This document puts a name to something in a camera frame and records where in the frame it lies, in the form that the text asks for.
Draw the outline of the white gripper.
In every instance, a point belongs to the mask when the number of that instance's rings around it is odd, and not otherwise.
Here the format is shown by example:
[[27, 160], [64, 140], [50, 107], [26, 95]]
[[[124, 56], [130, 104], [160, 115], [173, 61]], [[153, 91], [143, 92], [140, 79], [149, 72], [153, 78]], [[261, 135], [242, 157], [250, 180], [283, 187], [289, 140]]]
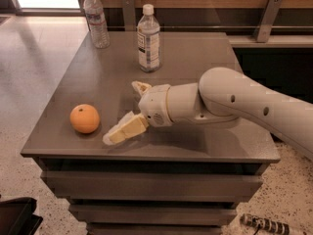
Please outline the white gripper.
[[115, 145], [144, 133], [149, 125], [153, 127], [171, 126], [172, 120], [167, 111], [167, 92], [169, 84], [151, 86], [141, 81], [131, 83], [134, 91], [141, 97], [140, 114], [127, 113], [117, 125], [104, 136], [106, 145]]

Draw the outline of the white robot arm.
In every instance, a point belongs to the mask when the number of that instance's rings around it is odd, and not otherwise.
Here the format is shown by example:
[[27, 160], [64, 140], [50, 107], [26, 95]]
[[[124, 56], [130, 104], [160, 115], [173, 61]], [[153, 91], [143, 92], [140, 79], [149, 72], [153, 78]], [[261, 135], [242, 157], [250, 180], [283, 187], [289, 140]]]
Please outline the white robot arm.
[[176, 122], [215, 124], [248, 119], [313, 159], [313, 105], [271, 90], [228, 68], [207, 70], [196, 83], [156, 85], [134, 81], [138, 115], [129, 112], [103, 136], [115, 145], [144, 133], [149, 126]]

